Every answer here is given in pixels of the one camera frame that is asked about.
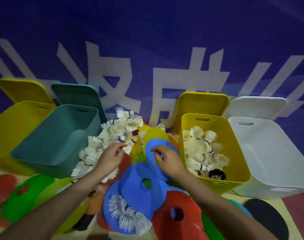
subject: teal storage bin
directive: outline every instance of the teal storage bin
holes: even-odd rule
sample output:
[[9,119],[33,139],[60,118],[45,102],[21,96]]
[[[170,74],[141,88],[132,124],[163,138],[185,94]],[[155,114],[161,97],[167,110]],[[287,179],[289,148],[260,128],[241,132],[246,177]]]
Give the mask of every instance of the teal storage bin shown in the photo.
[[98,110],[64,104],[55,109],[12,152],[13,158],[55,178],[70,177],[87,137],[101,131]]
[[98,109],[101,123],[106,123],[106,114],[95,87],[85,84],[53,83],[51,88],[60,104],[74,104]]

